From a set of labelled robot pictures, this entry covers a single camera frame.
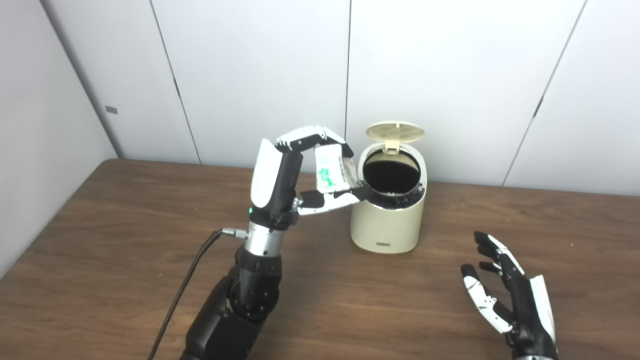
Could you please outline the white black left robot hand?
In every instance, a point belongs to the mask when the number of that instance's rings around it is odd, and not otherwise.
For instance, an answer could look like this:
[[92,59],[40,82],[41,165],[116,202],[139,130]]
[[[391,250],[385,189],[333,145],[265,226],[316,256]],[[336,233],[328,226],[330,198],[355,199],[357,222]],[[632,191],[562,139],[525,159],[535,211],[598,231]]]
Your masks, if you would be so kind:
[[[297,192],[303,153],[315,155],[316,187]],[[261,141],[250,187],[250,221],[286,230],[301,216],[323,214],[372,198],[374,191],[358,178],[354,151],[325,126],[304,126],[274,142]]]

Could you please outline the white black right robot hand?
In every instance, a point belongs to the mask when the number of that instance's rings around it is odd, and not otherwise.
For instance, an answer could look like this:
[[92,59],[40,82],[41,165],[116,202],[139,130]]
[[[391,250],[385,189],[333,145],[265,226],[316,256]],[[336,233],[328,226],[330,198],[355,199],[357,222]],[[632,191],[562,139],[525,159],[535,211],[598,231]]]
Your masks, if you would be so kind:
[[509,292],[508,309],[487,287],[472,264],[461,265],[462,282],[480,315],[503,335],[513,360],[557,360],[553,307],[542,275],[527,276],[510,249],[493,235],[473,233],[477,251],[490,259],[478,266],[498,275]]

